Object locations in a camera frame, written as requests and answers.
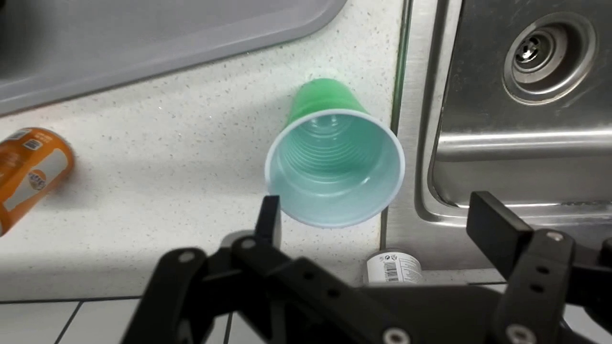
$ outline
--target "tin can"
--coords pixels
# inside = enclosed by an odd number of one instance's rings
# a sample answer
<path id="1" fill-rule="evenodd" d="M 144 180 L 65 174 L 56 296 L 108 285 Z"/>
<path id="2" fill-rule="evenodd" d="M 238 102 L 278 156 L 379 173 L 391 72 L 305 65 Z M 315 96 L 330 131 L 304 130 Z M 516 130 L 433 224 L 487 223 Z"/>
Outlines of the tin can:
<path id="1" fill-rule="evenodd" d="M 386 249 L 370 255 L 365 262 L 364 283 L 422 283 L 417 258 L 398 249 Z"/>
<path id="2" fill-rule="evenodd" d="M 0 142 L 0 236 L 74 167 L 74 154 L 54 132 L 24 128 Z"/>

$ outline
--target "white countertop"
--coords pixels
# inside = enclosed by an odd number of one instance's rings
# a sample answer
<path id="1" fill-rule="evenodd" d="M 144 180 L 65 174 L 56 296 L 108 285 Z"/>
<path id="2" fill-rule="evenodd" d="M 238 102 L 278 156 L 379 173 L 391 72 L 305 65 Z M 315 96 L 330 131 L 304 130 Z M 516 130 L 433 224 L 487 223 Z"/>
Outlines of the white countertop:
<path id="1" fill-rule="evenodd" d="M 77 156 L 0 238 L 0 300 L 137 295 L 162 253 L 212 254 L 252 228 L 267 149 L 301 84 L 336 78 L 389 124 L 402 4 L 349 0 L 310 37 L 0 118 L 0 137 L 45 127 Z M 379 217 L 342 230 L 285 217 L 282 249 L 355 282 L 379 229 Z"/>

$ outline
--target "barcode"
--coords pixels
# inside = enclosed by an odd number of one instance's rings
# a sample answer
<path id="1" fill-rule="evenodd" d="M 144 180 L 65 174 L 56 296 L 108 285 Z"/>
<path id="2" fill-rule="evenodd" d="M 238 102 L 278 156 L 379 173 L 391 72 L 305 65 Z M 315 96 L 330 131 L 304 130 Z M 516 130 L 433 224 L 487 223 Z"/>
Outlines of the barcode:
<path id="1" fill-rule="evenodd" d="M 30 140 L 26 141 L 23 146 L 25 148 L 31 149 L 33 151 L 35 151 L 36 149 L 40 148 L 42 146 L 42 143 L 38 140 L 35 140 L 33 138 L 31 138 Z"/>
<path id="2" fill-rule="evenodd" d="M 28 134 L 30 132 L 29 129 L 21 129 L 21 130 L 17 130 L 16 132 L 13 133 L 13 135 L 7 137 L 7 140 L 19 140 L 20 138 L 26 136 L 26 134 Z"/>
<path id="3" fill-rule="evenodd" d="M 397 277 L 397 267 L 394 261 L 384 263 L 384 278 L 387 282 L 399 282 L 400 279 Z"/>

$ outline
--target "stainless steel sink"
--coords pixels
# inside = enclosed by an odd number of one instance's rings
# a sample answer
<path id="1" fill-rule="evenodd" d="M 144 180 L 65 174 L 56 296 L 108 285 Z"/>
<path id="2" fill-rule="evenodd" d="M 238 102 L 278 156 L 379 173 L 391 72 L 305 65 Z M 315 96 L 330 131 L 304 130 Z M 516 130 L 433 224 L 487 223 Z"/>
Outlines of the stainless steel sink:
<path id="1" fill-rule="evenodd" d="M 612 4 L 408 5 L 397 108 L 408 166 L 386 246 L 425 269 L 490 267 L 465 234 L 475 190 L 582 244 L 612 236 Z"/>

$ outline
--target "plastic cup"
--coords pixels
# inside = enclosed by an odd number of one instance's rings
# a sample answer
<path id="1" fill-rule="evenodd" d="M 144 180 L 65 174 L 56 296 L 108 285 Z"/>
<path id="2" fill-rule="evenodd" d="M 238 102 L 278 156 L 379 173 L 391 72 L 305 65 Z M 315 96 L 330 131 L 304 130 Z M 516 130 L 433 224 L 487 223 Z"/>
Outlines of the plastic cup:
<path id="1" fill-rule="evenodd" d="M 264 170 L 269 193 L 280 195 L 287 215 L 323 228 L 380 213 L 397 195 L 404 172 L 397 137 L 332 79 L 299 89 Z"/>

